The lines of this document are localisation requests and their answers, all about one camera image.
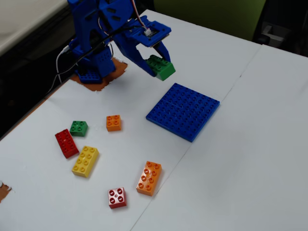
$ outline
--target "green duplo brick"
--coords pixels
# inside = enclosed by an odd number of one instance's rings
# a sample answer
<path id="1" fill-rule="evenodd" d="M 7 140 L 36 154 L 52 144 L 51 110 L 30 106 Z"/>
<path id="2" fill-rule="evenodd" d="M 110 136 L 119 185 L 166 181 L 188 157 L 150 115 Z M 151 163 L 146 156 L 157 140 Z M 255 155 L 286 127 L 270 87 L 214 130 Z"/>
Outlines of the green duplo brick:
<path id="1" fill-rule="evenodd" d="M 175 73 L 175 69 L 171 62 L 159 58 L 156 55 L 152 54 L 146 62 L 154 73 L 157 74 L 156 77 L 162 81 L 166 80 L 170 75 Z"/>
<path id="2" fill-rule="evenodd" d="M 88 125 L 86 121 L 74 121 L 70 133 L 72 136 L 85 136 L 88 130 Z"/>

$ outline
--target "lego brick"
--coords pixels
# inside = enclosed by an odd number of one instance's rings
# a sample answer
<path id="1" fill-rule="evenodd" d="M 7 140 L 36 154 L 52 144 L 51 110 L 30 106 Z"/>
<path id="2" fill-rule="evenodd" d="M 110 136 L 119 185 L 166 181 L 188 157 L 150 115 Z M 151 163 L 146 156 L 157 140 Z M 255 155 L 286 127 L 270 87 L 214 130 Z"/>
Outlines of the lego brick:
<path id="1" fill-rule="evenodd" d="M 161 171 L 160 164 L 147 161 L 136 188 L 137 192 L 153 196 Z"/>
<path id="2" fill-rule="evenodd" d="M 146 119 L 193 142 L 220 102 L 175 83 Z"/>
<path id="3" fill-rule="evenodd" d="M 121 117 L 120 115 L 107 116 L 106 127 L 108 131 L 121 130 Z"/>
<path id="4" fill-rule="evenodd" d="M 72 136 L 85 136 L 88 130 L 88 125 L 86 121 L 73 121 L 70 129 Z"/>
<path id="5" fill-rule="evenodd" d="M 126 193 L 124 188 L 111 189 L 108 191 L 108 201 L 110 208 L 126 206 Z"/>
<path id="6" fill-rule="evenodd" d="M 98 154 L 99 153 L 96 148 L 84 146 L 72 169 L 72 172 L 77 176 L 88 177 Z"/>
<path id="7" fill-rule="evenodd" d="M 157 78 L 164 81 L 170 75 L 175 73 L 175 69 L 171 62 L 168 62 L 162 58 L 159 58 L 155 55 L 151 55 L 151 57 L 146 61 L 150 68 L 157 74 Z"/>
<path id="8" fill-rule="evenodd" d="M 82 73 L 80 70 L 76 70 L 76 73 L 79 76 L 80 82 L 85 84 L 101 83 L 103 81 L 96 71 L 87 70 L 87 72 Z"/>
<path id="9" fill-rule="evenodd" d="M 55 136 L 63 152 L 63 155 L 66 158 L 70 158 L 71 156 L 79 153 L 73 141 L 73 137 L 67 129 L 55 134 Z"/>

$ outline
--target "orange duplo brick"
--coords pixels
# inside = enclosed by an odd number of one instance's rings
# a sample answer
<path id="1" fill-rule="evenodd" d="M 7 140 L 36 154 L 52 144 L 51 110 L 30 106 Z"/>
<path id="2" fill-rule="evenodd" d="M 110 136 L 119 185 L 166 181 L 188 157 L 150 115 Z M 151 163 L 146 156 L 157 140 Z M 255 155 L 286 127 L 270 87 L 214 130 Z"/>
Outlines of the orange duplo brick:
<path id="1" fill-rule="evenodd" d="M 136 188 L 137 192 L 153 196 L 161 171 L 160 164 L 147 161 Z"/>
<path id="2" fill-rule="evenodd" d="M 121 130 L 120 115 L 107 116 L 106 127 L 108 131 L 120 131 Z"/>

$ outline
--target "blue robotic arm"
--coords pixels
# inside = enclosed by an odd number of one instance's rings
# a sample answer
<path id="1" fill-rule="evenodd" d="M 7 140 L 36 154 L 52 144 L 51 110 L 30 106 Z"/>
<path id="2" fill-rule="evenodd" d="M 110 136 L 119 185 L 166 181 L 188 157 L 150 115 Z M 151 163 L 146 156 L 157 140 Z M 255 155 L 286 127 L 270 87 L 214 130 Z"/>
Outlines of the blue robotic arm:
<path id="1" fill-rule="evenodd" d="M 78 62 L 77 73 L 81 82 L 100 83 L 115 70 L 108 46 L 111 40 L 124 56 L 153 77 L 156 74 L 140 55 L 136 48 L 138 44 L 153 47 L 170 62 L 162 40 L 169 35 L 171 28 L 157 21 L 150 22 L 147 16 L 132 19 L 134 0 L 68 0 L 68 3 L 76 31 L 70 49 L 77 58 L 93 50 Z"/>

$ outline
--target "red 2x2 brick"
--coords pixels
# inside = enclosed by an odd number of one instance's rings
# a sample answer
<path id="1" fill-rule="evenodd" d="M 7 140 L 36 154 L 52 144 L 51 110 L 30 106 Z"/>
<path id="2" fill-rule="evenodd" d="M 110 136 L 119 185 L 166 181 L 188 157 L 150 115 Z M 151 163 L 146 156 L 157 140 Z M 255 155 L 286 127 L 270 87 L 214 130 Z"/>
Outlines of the red 2x2 brick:
<path id="1" fill-rule="evenodd" d="M 119 208 L 126 206 L 126 194 L 124 188 L 111 189 L 108 191 L 109 206 Z"/>
<path id="2" fill-rule="evenodd" d="M 57 133 L 55 136 L 63 152 L 63 155 L 66 158 L 70 158 L 71 156 L 79 153 L 73 138 L 67 129 Z"/>

